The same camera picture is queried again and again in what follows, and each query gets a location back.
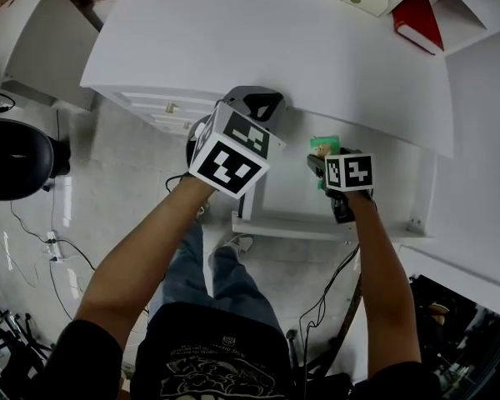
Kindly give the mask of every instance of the book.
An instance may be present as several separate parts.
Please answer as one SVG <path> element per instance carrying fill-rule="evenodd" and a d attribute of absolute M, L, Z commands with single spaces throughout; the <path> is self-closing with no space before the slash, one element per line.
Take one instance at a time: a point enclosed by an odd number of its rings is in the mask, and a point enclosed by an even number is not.
<path fill-rule="evenodd" d="M 429 0 L 403 0 L 392 11 L 394 31 L 432 55 L 444 50 Z"/>

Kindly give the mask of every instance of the floor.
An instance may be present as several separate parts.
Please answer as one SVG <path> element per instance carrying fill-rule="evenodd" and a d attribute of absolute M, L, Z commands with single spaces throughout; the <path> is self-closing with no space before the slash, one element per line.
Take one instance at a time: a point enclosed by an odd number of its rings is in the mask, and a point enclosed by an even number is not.
<path fill-rule="evenodd" d="M 68 140 L 72 149 L 68 177 L 59 177 L 51 192 L 13 202 L 14 212 L 28 230 L 46 237 L 53 229 L 72 241 L 95 267 L 163 200 L 165 180 L 186 170 L 185 138 L 159 132 L 101 97 L 92 112 L 28 104 L 7 116 Z M 230 230 L 236 206 L 221 193 L 212 197 L 211 215 L 204 224 L 206 255 Z M 242 261 L 287 331 L 298 328 L 298 318 L 321 297 L 335 267 L 352 249 L 352 244 L 258 237 Z M 50 265 L 57 294 L 70 315 L 91 277 L 89 266 L 72 247 L 62 244 L 61 252 L 66 261 L 50 264 L 46 245 L 21 229 L 10 202 L 0 202 L 0 304 L 14 313 L 31 313 L 38 331 L 52 342 L 69 318 L 54 291 Z M 325 349 L 341 327 L 358 279 L 354 267 L 352 263 L 339 275 L 327 295 L 326 318 L 311 332 L 310 357 Z M 204 272 L 211 287 L 207 265 Z M 316 316 L 316 310 L 310 312 L 304 327 Z M 145 330 L 146 318 L 141 316 L 129 338 L 125 362 L 135 362 Z"/>

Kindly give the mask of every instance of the black office chair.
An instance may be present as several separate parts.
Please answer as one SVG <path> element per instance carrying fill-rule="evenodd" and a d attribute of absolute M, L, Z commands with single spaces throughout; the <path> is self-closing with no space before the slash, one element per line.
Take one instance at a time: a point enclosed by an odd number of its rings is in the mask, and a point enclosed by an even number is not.
<path fill-rule="evenodd" d="M 69 147 L 36 127 L 0 118 L 0 201 L 34 194 L 70 171 Z"/>

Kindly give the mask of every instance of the leg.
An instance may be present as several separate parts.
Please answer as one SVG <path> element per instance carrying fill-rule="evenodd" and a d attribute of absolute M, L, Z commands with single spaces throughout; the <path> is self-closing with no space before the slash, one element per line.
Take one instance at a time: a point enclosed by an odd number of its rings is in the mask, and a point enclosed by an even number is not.
<path fill-rule="evenodd" d="M 196 303 L 212 306 L 203 277 L 203 232 L 195 221 L 177 247 L 164 280 L 149 304 L 149 318 L 166 303 Z"/>
<path fill-rule="evenodd" d="M 236 249 L 230 246 L 218 248 L 212 255 L 211 265 L 213 296 L 218 308 L 282 331 L 270 302 L 238 261 Z"/>

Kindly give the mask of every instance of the sneaker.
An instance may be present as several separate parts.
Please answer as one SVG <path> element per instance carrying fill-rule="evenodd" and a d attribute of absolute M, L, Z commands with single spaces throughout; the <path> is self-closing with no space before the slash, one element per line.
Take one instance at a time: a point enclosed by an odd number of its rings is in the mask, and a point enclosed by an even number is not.
<path fill-rule="evenodd" d="M 250 234 L 239 234 L 233 237 L 229 242 L 224 243 L 219 246 L 220 248 L 229 247 L 235 251 L 237 258 L 239 258 L 243 253 L 248 252 L 253 245 L 253 236 Z"/>

